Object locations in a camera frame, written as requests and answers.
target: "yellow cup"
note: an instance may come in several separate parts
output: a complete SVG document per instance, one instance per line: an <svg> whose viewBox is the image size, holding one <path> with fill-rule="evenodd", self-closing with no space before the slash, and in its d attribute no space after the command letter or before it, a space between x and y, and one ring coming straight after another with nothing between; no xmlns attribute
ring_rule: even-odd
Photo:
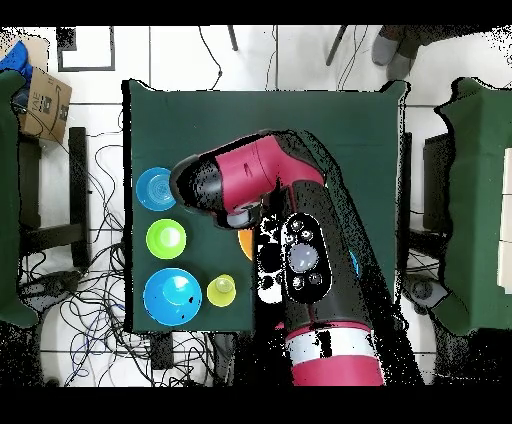
<svg viewBox="0 0 512 424"><path fill-rule="evenodd" d="M219 308L228 306L236 296L235 280L227 274L219 275L206 289L206 297L210 303Z"/></svg>

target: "table leg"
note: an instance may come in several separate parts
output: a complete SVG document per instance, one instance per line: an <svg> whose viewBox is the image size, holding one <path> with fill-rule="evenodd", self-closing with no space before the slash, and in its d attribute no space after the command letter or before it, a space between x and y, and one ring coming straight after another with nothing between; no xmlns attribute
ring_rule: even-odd
<svg viewBox="0 0 512 424"><path fill-rule="evenodd" d="M233 50L235 52L238 51L238 44L236 43L235 30L233 29L233 25L228 25L229 38L231 38L231 45L233 46Z"/></svg>
<svg viewBox="0 0 512 424"><path fill-rule="evenodd" d="M327 66L331 66L332 60L334 59L334 55L336 54L336 50L338 50L338 46L341 43L341 39L343 38L343 34L345 34L347 27L348 27L348 25L340 25L338 34L336 35L336 38L334 39L334 43L332 44L331 51L329 52L329 56L327 56L327 61L325 62L325 64Z"/></svg>

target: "blue bowl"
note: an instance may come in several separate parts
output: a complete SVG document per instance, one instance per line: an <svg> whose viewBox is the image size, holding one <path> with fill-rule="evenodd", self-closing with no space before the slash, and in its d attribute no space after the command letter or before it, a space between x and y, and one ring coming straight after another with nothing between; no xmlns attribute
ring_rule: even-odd
<svg viewBox="0 0 512 424"><path fill-rule="evenodd" d="M197 280L180 268L164 268L146 283L144 307L155 321L163 325L189 322L199 311L203 295Z"/></svg>
<svg viewBox="0 0 512 424"><path fill-rule="evenodd" d="M146 208L161 212L172 208L176 200L172 197L169 179L171 171L165 168L150 168L137 180L137 199Z"/></svg>

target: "green tablecloth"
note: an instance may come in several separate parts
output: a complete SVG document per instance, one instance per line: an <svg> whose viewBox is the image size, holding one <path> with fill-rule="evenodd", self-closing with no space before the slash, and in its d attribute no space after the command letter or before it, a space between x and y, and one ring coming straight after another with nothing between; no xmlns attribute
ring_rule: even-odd
<svg viewBox="0 0 512 424"><path fill-rule="evenodd" d="M395 189L398 157L398 104L406 85L395 82L382 92L160 92L129 82L133 207L133 331L168 330L145 311L142 293L148 278L165 267L192 273L203 290L198 315L177 330L236 331L252 328L251 262L235 231L217 229L208 216L179 206L151 212L136 198L135 184L148 168L172 169L181 159L226 144L255 131L305 129L312 132L341 166L390 290L395 268ZM145 244L157 219L179 221L187 232L181 256L163 261ZM216 308L206 286L220 274L233 276L235 301Z"/></svg>
<svg viewBox="0 0 512 424"><path fill-rule="evenodd" d="M31 327L38 322L38 316L21 303L16 293L20 260L20 196L18 121L11 108L11 98L24 84L25 79L18 72L0 71L0 320Z"/></svg>
<svg viewBox="0 0 512 424"><path fill-rule="evenodd" d="M434 309L457 335L479 328L512 328L512 295L497 285L503 165L512 147L512 92L464 78L439 108L455 140L449 212L453 236L444 283L454 294Z"/></svg>

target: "person's foot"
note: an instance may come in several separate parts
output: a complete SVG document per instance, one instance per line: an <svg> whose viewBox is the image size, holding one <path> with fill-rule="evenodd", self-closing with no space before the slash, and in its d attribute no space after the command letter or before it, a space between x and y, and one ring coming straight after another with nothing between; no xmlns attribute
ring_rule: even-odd
<svg viewBox="0 0 512 424"><path fill-rule="evenodd" d="M420 41L416 34L406 31L404 39L386 69L388 81L403 80L409 75L419 47Z"/></svg>
<svg viewBox="0 0 512 424"><path fill-rule="evenodd" d="M372 47L372 61L385 66L393 59L404 33L404 25L383 25Z"/></svg>

